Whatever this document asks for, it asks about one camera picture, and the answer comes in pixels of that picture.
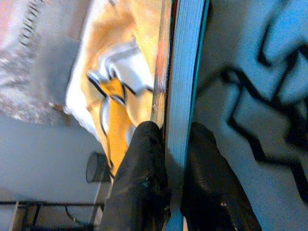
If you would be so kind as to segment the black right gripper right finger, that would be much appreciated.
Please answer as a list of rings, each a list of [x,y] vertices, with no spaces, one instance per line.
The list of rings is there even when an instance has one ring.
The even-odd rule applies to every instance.
[[[180,207],[190,231],[260,231],[247,195],[213,132],[191,124]]]

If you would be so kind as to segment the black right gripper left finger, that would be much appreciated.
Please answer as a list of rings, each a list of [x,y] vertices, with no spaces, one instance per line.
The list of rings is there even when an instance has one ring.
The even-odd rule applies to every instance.
[[[102,231],[163,231],[170,212],[165,150],[156,123],[135,129],[106,200]]]

